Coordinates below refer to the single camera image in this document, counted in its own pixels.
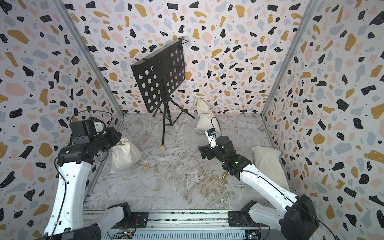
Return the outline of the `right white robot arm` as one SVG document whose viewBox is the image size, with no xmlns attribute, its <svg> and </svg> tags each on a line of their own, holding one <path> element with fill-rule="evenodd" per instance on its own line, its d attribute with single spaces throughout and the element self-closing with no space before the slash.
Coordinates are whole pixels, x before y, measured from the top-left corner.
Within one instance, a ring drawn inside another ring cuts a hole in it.
<svg viewBox="0 0 384 240">
<path fill-rule="evenodd" d="M 272 207 L 250 201 L 243 215 L 253 222 L 279 230 L 287 240 L 309 240 L 320 226 L 313 201 L 306 195 L 291 193 L 264 175 L 250 160 L 236 153 L 227 136 L 209 136 L 209 144 L 199 146 L 202 159 L 216 158 L 231 176 L 261 194 Z"/>
</svg>

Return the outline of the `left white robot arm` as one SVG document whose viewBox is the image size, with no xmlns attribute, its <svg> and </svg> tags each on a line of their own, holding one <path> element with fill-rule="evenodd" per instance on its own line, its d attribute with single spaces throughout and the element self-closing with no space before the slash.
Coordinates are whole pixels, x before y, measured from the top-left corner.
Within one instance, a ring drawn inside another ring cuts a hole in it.
<svg viewBox="0 0 384 240">
<path fill-rule="evenodd" d="M 124 227 L 132 222 L 128 203 L 112 205 L 90 225 L 85 226 L 83 205 L 86 183 L 94 158 L 107 152 L 121 139 L 114 127 L 97 130 L 95 118 L 70 123 L 70 144 L 63 147 L 56 160 L 59 174 L 54 207 L 43 240 L 100 240 L 112 227 Z"/>
</svg>

